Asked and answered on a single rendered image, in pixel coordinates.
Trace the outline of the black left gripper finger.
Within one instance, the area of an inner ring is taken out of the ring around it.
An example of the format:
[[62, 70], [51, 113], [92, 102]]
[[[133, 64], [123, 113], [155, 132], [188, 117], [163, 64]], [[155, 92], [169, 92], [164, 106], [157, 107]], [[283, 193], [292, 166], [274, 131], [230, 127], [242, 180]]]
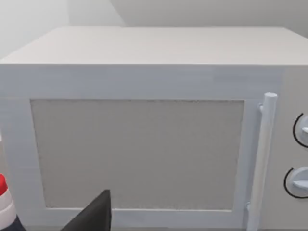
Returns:
[[60, 231], [110, 231], [111, 192], [104, 190]]

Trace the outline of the pale microwave door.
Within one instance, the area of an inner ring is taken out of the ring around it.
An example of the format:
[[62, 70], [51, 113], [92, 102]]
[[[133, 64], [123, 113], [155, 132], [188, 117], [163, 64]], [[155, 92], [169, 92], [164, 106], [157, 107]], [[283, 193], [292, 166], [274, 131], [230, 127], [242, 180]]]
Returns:
[[278, 67], [0, 64], [9, 187], [27, 226], [101, 191], [123, 228], [241, 228]]

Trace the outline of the red capped white bottle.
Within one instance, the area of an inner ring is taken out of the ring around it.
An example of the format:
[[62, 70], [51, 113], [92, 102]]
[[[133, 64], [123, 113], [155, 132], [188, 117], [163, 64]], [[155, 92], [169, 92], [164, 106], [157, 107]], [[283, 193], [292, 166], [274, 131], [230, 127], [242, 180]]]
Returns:
[[0, 231], [26, 231], [17, 215], [3, 174], [0, 174]]

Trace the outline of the pale microwave oven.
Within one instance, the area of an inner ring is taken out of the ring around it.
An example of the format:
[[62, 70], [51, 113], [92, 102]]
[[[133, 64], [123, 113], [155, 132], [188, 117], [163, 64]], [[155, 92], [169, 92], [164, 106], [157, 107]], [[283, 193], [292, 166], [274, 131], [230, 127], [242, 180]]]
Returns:
[[[290, 168], [308, 166], [308, 149], [299, 146], [292, 135], [295, 119], [301, 113], [308, 115], [307, 38], [277, 27], [72, 26], [47, 33], [3, 58], [0, 64], [246, 65], [280, 68], [282, 81], [276, 93], [278, 99], [258, 231], [308, 231], [308, 200], [292, 198], [283, 188], [284, 176]], [[256, 154], [241, 228], [170, 229], [246, 230]]]

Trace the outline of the pale round microwave knob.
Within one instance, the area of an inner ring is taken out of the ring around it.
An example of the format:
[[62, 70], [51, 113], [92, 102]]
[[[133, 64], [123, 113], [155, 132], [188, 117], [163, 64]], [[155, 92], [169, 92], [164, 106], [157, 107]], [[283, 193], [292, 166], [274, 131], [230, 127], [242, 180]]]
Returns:
[[308, 200], [308, 166], [290, 168], [284, 176], [283, 188], [292, 198]]
[[295, 142], [308, 149], [308, 115], [301, 113], [294, 121], [292, 135]]

